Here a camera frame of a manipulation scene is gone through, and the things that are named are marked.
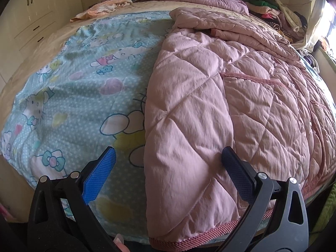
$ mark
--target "finger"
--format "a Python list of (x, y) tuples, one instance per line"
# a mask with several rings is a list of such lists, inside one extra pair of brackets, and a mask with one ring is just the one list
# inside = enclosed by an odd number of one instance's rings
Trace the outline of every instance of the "finger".
[(118, 246), (118, 248), (119, 248), (122, 252), (130, 252), (126, 245), (124, 245), (124, 244), (122, 244), (122, 243), (116, 243), (116, 245)]

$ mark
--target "blue gripper pad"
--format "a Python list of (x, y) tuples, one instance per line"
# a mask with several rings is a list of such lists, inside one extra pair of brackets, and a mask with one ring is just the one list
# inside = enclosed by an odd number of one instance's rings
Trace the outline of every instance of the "blue gripper pad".
[(108, 150), (98, 158), (97, 166), (95, 166), (86, 178), (83, 184), (82, 194), (86, 204), (96, 200), (101, 188), (115, 165), (117, 159), (117, 154), (115, 152), (114, 148), (108, 147)]
[(251, 205), (255, 198), (256, 171), (248, 162), (241, 161), (230, 146), (223, 149), (221, 160), (240, 197)]

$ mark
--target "window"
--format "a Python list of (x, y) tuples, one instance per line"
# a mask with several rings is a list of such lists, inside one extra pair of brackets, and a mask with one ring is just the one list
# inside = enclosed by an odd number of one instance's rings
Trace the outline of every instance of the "window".
[(327, 2), (323, 8), (323, 15), (318, 30), (321, 36), (327, 38), (329, 42), (329, 55), (336, 59), (336, 15), (333, 7)]

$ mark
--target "drawer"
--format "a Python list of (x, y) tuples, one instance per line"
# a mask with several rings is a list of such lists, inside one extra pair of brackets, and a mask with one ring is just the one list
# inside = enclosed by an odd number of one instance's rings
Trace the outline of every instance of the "drawer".
[(29, 40), (55, 21), (55, 13), (51, 11), (25, 28), (14, 38), (18, 48), (22, 48)]
[(39, 32), (36, 36), (34, 36), (29, 42), (27, 42), (21, 49), (20, 52), (23, 55), (24, 58), (31, 55), (36, 47), (48, 36), (56, 31), (57, 25), (56, 22), (53, 22), (49, 26), (47, 26), (45, 29), (43, 29), (41, 32)]

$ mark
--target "cartoon cat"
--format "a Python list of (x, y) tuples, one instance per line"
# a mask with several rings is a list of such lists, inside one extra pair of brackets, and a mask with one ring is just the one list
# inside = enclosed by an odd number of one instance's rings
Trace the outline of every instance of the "cartoon cat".
[(27, 125), (35, 130), (37, 125), (43, 120), (44, 105), (54, 95), (50, 87), (39, 91), (36, 95), (30, 95), (26, 99), (26, 109), (23, 115), (27, 118)]
[(11, 150), (11, 145), (9, 143), (10, 139), (12, 137), (11, 132), (4, 133), (1, 136), (1, 152), (6, 160), (10, 159), (10, 150)]
[(115, 113), (108, 116), (100, 126), (100, 133), (111, 135), (115, 138), (113, 147), (117, 151), (128, 155), (130, 164), (135, 167), (143, 167), (143, 153), (145, 140), (144, 112), (147, 96), (140, 94), (140, 110), (134, 110), (129, 114)]
[(61, 150), (53, 152), (47, 150), (43, 155), (31, 158), (31, 173), (36, 179), (39, 179), (43, 175), (47, 175), (51, 180), (63, 178), (67, 175), (64, 170), (65, 163), (66, 161)]
[(140, 19), (135, 19), (135, 22), (138, 24), (147, 24), (151, 23), (151, 17), (145, 17), (145, 18), (140, 18)]
[(117, 34), (105, 34), (103, 36), (93, 38), (90, 40), (89, 44), (82, 44), (82, 48), (88, 49), (89, 47), (99, 47), (107, 44), (109, 40), (115, 39), (115, 38), (120, 38), (123, 36), (123, 33), (117, 33)]
[(67, 50), (70, 44), (71, 44), (71, 38), (69, 38), (69, 39), (65, 42), (64, 46), (63, 46), (62, 49), (61, 49), (61, 52)]
[(141, 56), (142, 53), (149, 50), (152, 50), (152, 48), (144, 47), (142, 46), (142, 43), (135, 43), (132, 46), (123, 47), (107, 57), (101, 57), (100, 59), (97, 59), (91, 63), (91, 66), (106, 66), (116, 62), (117, 60), (135, 58), (136, 55)]
[(40, 76), (40, 83), (45, 82), (48, 78), (51, 77), (53, 73), (57, 72), (60, 65), (62, 65), (62, 62), (60, 60), (55, 60), (38, 70), (36, 73), (38, 76)]

